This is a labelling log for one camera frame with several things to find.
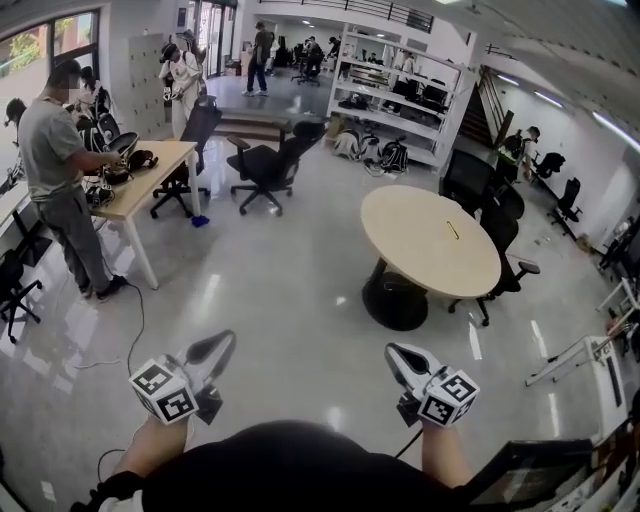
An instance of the round table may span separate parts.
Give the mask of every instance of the round table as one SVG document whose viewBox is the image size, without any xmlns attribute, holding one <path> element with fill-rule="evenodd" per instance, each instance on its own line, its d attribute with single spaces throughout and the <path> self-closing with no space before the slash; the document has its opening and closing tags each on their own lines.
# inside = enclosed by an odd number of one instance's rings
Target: round table
<svg viewBox="0 0 640 512">
<path fill-rule="evenodd" d="M 365 198 L 361 218 L 380 254 L 362 298 L 369 314 L 385 327 L 419 327 L 427 318 L 428 291 L 473 299 L 498 283 L 501 264 L 495 245 L 450 199 L 415 187 L 382 187 Z M 387 265 L 393 272 L 385 272 Z"/>
</svg>

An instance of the blue object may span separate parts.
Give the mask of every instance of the blue object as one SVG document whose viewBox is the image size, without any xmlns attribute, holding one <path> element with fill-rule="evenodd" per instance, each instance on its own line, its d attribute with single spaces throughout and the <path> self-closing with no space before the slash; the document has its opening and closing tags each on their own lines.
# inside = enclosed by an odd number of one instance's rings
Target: blue object
<svg viewBox="0 0 640 512">
<path fill-rule="evenodd" d="M 199 228 L 200 226 L 209 224 L 209 219 L 204 215 L 200 215 L 199 217 L 191 217 L 191 224 L 193 224 L 196 228 Z"/>
</svg>

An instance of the wooden table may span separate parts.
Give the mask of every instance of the wooden table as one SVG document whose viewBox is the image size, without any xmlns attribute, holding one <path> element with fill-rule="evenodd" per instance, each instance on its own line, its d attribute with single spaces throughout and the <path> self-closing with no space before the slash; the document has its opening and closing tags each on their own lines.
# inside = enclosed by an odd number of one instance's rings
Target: wooden table
<svg viewBox="0 0 640 512">
<path fill-rule="evenodd" d="M 471 299 L 489 293 L 500 278 L 491 238 L 450 199 L 414 187 L 382 187 L 365 198 L 361 218 L 380 254 L 363 300 L 386 327 L 419 327 L 428 314 L 427 291 Z M 387 265 L 394 272 L 385 272 Z"/>
<path fill-rule="evenodd" d="M 18 254 L 21 254 L 22 262 L 30 267 L 35 267 L 42 255 L 47 251 L 51 245 L 51 240 L 36 235 L 36 229 L 31 232 L 27 229 L 20 218 L 18 208 L 22 201 L 29 197 L 29 189 L 26 181 L 19 181 L 15 186 L 7 191 L 0 197 L 0 224 L 3 224 L 10 216 L 13 216 L 13 220 L 22 235 L 22 241 L 16 249 Z"/>
<path fill-rule="evenodd" d="M 133 180 L 113 187 L 115 199 L 106 206 L 92 209 L 92 215 L 104 217 L 109 220 L 117 220 L 124 223 L 125 230 L 131 246 L 136 254 L 142 271 L 154 290 L 158 289 L 156 278 L 149 258 L 142 246 L 138 231 L 133 223 L 133 215 L 144 205 L 153 191 L 160 187 L 162 182 L 185 160 L 189 164 L 189 183 L 191 185 L 191 201 L 193 214 L 201 215 L 200 197 L 196 185 L 195 142 L 178 141 L 140 141 L 136 149 L 152 151 L 158 157 L 158 164 L 153 169 L 136 171 Z"/>
</svg>

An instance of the light wood tabletop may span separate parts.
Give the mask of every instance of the light wood tabletop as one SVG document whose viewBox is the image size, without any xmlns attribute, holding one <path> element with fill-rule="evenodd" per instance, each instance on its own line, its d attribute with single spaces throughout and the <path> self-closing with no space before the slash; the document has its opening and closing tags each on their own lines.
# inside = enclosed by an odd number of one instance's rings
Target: light wood tabletop
<svg viewBox="0 0 640 512">
<path fill-rule="evenodd" d="M 371 192 L 360 213 L 380 256 L 426 290 L 471 299 L 489 293 L 500 278 L 491 238 L 454 201 L 393 185 Z"/>
<path fill-rule="evenodd" d="M 136 150 L 152 151 L 158 157 L 158 163 L 153 169 L 136 171 L 133 180 L 113 187 L 114 200 L 107 206 L 100 206 L 91 210 L 96 217 L 124 220 L 133 215 L 148 199 L 151 193 L 169 174 L 195 151 L 195 142 L 179 141 L 140 141 Z"/>
<path fill-rule="evenodd" d="M 0 224 L 11 217 L 11 214 L 20 206 L 29 195 L 26 181 L 19 181 L 2 197 L 0 197 Z"/>
</svg>

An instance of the shelving unit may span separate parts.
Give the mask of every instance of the shelving unit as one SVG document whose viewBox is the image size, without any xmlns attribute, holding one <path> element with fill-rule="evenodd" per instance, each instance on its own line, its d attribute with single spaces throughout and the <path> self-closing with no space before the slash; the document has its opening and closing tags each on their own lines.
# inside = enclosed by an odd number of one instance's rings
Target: shelving unit
<svg viewBox="0 0 640 512">
<path fill-rule="evenodd" d="M 457 79 L 453 82 L 455 83 L 455 87 L 448 87 L 436 82 L 433 82 L 429 78 L 416 75 L 404 73 L 403 71 L 396 69 L 394 67 L 383 66 L 380 64 L 374 64 L 371 62 L 363 62 L 352 55 L 350 55 L 349 50 L 346 49 L 346 45 L 344 44 L 348 38 L 356 38 L 356 39 L 365 39 L 368 41 L 374 41 L 376 43 L 380 43 L 385 46 L 390 46 L 399 50 L 410 51 L 413 55 L 424 57 L 426 59 L 432 60 L 440 65 L 447 66 L 451 69 L 458 71 Z M 336 63 L 336 70 L 340 70 L 341 64 L 350 64 L 351 70 L 350 73 L 353 72 L 354 68 L 361 68 L 363 71 L 362 75 L 366 75 L 366 70 L 371 70 L 371 72 L 383 73 L 385 77 L 397 76 L 398 78 L 406 78 L 408 80 L 415 80 L 424 86 L 428 86 L 434 89 L 442 90 L 447 93 L 447 97 L 444 100 L 444 105 L 448 105 L 449 109 L 454 103 L 456 99 L 456 87 L 460 83 L 460 78 L 462 73 L 466 72 L 466 67 L 464 65 L 455 64 L 453 62 L 448 62 L 444 59 L 436 57 L 434 55 L 429 55 L 426 52 L 416 50 L 415 48 L 406 46 L 402 43 L 396 43 L 394 41 L 389 41 L 387 39 L 383 39 L 380 37 L 369 36 L 366 34 L 360 34 L 358 32 L 353 32 L 348 29 L 348 26 L 345 26 L 345 30 L 342 36 L 343 41 L 343 51 L 338 57 L 338 62 Z M 446 154 L 448 150 L 444 150 L 438 152 L 438 143 L 443 142 L 443 137 L 445 133 L 445 126 L 447 123 L 447 113 L 441 113 L 436 110 L 432 110 L 428 107 L 418 105 L 416 103 L 407 101 L 403 96 L 399 94 L 395 94 L 388 90 L 389 88 L 383 83 L 377 83 L 376 80 L 371 79 L 368 80 L 366 76 L 355 77 L 351 76 L 347 80 L 343 80 L 341 77 L 341 73 L 338 71 L 335 74 L 333 86 L 331 89 L 331 99 L 329 102 L 329 107 L 327 111 L 327 115 L 340 114 L 343 116 L 348 116 L 352 118 L 358 118 L 361 120 L 371 121 L 374 123 L 378 123 L 381 126 L 388 126 L 392 129 L 401 130 L 405 132 L 407 135 L 411 135 L 407 139 L 406 145 L 409 158 L 414 161 L 422 162 L 428 165 L 432 165 L 438 167 L 444 164 L 444 160 L 446 159 Z M 343 95 L 349 93 L 356 93 L 362 96 L 369 96 L 371 98 L 378 98 L 380 100 L 380 106 L 375 110 L 375 106 L 371 110 L 358 110 L 358 109 L 348 109 L 339 106 L 341 101 L 339 91 L 344 91 Z M 381 105 L 383 101 L 391 101 L 393 103 L 397 103 L 403 105 L 405 107 L 409 107 L 411 109 L 415 109 L 418 112 L 424 112 L 429 114 L 430 116 L 437 117 L 440 120 L 439 127 L 431 128 L 420 122 L 416 122 L 410 119 L 405 119 L 400 116 L 392 115 L 386 113 L 381 110 Z M 420 143 L 420 139 L 426 139 L 424 144 Z M 444 146 L 448 146 L 449 141 L 444 142 Z"/>
</svg>

